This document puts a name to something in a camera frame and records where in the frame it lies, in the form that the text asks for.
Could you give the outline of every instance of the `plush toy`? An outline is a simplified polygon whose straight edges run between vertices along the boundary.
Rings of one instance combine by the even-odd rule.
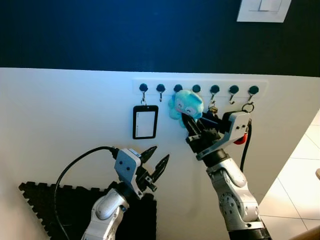
[[[170,117],[179,120],[181,127],[185,128],[182,114],[187,114],[195,120],[201,118],[204,110],[203,100],[190,90],[180,90],[169,100]]]

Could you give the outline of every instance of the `gray robot arm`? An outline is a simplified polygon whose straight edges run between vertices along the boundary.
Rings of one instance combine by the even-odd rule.
[[[216,128],[206,127],[201,120],[196,123],[186,114],[182,114],[182,120],[189,132],[186,142],[197,154],[196,158],[207,166],[230,239],[271,240],[245,175],[223,149],[244,136],[250,114],[227,112],[222,120],[215,119]]]
[[[117,228],[132,200],[140,200],[147,187],[153,192],[156,191],[154,183],[169,161],[167,155],[155,166],[155,171],[149,174],[143,164],[156,148],[151,147],[141,154],[133,149],[119,150],[114,168],[121,182],[95,202],[90,223],[81,240],[115,240]]]

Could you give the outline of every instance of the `tile floor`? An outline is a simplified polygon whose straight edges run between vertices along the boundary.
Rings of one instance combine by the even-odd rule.
[[[273,240],[320,226],[319,168],[320,110],[259,206]]]

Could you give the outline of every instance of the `light switch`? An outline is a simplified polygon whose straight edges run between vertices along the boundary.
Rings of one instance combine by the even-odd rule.
[[[237,22],[283,23],[291,0],[242,0]]]
[[[282,0],[261,0],[259,11],[278,12]]]

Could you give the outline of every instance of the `wall hook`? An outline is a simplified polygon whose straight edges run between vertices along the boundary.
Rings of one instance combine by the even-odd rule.
[[[162,102],[162,93],[166,90],[165,85],[158,84],[158,86],[156,86],[156,90],[160,93],[160,102]]]
[[[232,98],[234,97],[234,95],[239,92],[239,87],[237,85],[232,85],[230,88],[229,88],[229,93],[231,93],[231,97],[229,99],[229,103],[230,104],[234,104],[235,101],[232,101]]]
[[[177,93],[177,92],[181,91],[182,89],[183,89],[182,86],[180,84],[177,84],[174,86],[173,90]]]
[[[193,87],[192,87],[192,92],[194,92],[194,93],[199,93],[201,91],[201,87],[198,85],[198,84],[196,84],[196,85],[194,85]]]
[[[142,83],[139,87],[140,91],[142,92],[142,100],[141,100],[141,104],[142,105],[147,105],[146,102],[146,91],[148,91],[148,86],[145,83]]]
[[[251,86],[248,90],[248,93],[250,95],[249,99],[248,99],[248,104],[253,104],[253,102],[250,102],[250,100],[252,99],[252,97],[257,94],[259,92],[259,87],[257,86]]]
[[[215,94],[217,94],[219,91],[220,91],[220,87],[218,85],[213,85],[210,88],[210,93],[212,94],[211,99],[210,99],[211,103],[213,103]]]

